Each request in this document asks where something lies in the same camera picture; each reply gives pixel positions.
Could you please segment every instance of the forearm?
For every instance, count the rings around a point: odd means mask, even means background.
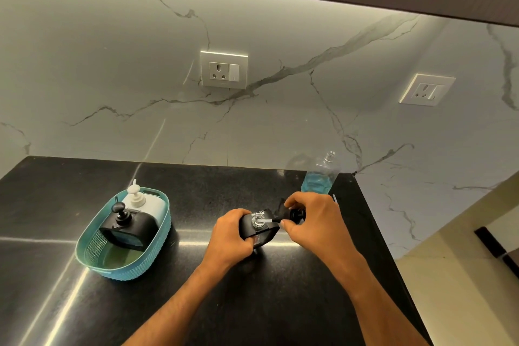
[[[124,346],[180,345],[183,343],[192,316],[223,274],[201,264]]]
[[[348,293],[367,346],[427,345],[382,288],[360,253],[328,266]]]

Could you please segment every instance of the basket rim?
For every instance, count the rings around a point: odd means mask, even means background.
[[[154,247],[154,244],[155,242],[157,241],[157,237],[160,233],[160,231],[165,227],[165,221],[166,219],[170,219],[169,220],[169,227],[168,227],[168,230],[171,228],[171,212],[170,212],[170,205],[169,205],[169,198],[167,195],[165,195],[165,193],[161,192],[160,190],[157,190],[157,189],[152,189],[152,188],[145,188],[145,187],[141,187],[141,191],[142,190],[147,190],[147,191],[150,191],[150,192],[154,192],[154,193],[158,193],[159,194],[159,197],[162,198],[165,203],[166,203],[166,211],[165,211],[165,217],[164,219],[162,220],[162,223],[160,224],[160,227],[159,227],[159,230],[157,231],[157,233],[155,234],[155,236],[153,237],[151,243],[148,245],[148,247],[146,248],[145,251],[142,252],[142,254],[136,258],[135,260],[133,260],[131,263],[129,264],[126,264],[125,266],[123,267],[119,267],[119,268],[111,268],[111,269],[106,269],[106,268],[102,268],[102,267],[95,267],[94,265],[88,265],[86,264],[85,262],[83,262],[83,260],[81,260],[78,256],[78,246],[79,246],[79,242],[81,241],[81,239],[84,237],[85,233],[87,232],[88,228],[90,227],[90,225],[94,222],[94,220],[99,216],[99,214],[101,213],[101,211],[103,210],[103,208],[110,204],[110,202],[117,196],[117,197],[120,197],[121,195],[122,196],[122,199],[124,199],[127,195],[128,195],[128,192],[126,190],[123,190],[122,192],[119,192],[117,193],[116,195],[114,195],[111,199],[109,199],[107,201],[107,203],[105,205],[103,205],[103,207],[99,210],[99,212],[97,212],[97,214],[92,218],[92,220],[88,223],[88,226],[85,227],[85,229],[83,230],[83,232],[81,233],[81,236],[78,238],[77,242],[76,242],[76,247],[74,249],[74,255],[76,256],[76,260],[79,261],[82,265],[84,265],[85,267],[88,267],[89,269],[91,270],[94,270],[96,272],[99,272],[101,274],[111,274],[115,271],[121,271],[121,270],[124,270],[126,267],[129,267],[131,265],[134,265],[137,261],[141,260],[141,261],[144,261],[147,257],[147,254],[149,253],[149,251],[151,251]]]

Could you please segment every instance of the person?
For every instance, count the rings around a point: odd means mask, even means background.
[[[427,345],[355,248],[339,205],[327,194],[295,192],[285,207],[296,206],[306,207],[306,220],[301,225],[282,220],[282,227],[294,242],[321,259],[348,293],[366,345]],[[240,218],[249,213],[233,209],[218,218],[202,263],[123,346],[183,343],[189,322],[206,295],[231,267],[252,253],[254,240],[243,240],[238,232]]]

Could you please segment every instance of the transparent bottle with blue liquid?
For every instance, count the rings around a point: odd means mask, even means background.
[[[301,185],[301,192],[327,194],[340,172],[335,152],[329,151],[324,158],[317,158],[313,169],[308,170]]]

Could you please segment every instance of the black countertop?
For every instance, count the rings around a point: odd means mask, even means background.
[[[28,157],[0,180],[0,344],[117,345],[189,277],[216,219],[229,209],[276,209],[305,172]],[[137,171],[170,199],[173,228],[151,268],[129,281],[86,271],[75,241]],[[351,174],[337,197],[357,249],[395,303],[425,330]],[[364,344],[344,290],[284,231],[233,268],[203,302],[186,344]]]

